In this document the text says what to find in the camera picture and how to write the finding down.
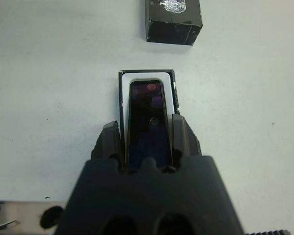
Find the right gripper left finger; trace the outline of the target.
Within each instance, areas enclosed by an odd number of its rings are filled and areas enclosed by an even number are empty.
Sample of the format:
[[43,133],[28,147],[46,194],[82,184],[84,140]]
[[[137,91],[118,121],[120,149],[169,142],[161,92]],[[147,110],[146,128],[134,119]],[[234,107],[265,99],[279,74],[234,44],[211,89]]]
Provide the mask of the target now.
[[103,126],[96,145],[91,152],[91,159],[116,159],[118,162],[125,161],[117,121],[112,121]]

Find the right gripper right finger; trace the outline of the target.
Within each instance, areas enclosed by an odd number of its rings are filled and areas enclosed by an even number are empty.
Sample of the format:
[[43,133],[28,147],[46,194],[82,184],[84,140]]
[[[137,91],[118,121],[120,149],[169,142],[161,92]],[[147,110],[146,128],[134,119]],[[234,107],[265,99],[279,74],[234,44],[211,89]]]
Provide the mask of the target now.
[[193,155],[202,155],[199,140],[182,115],[172,115],[171,131],[173,162]]

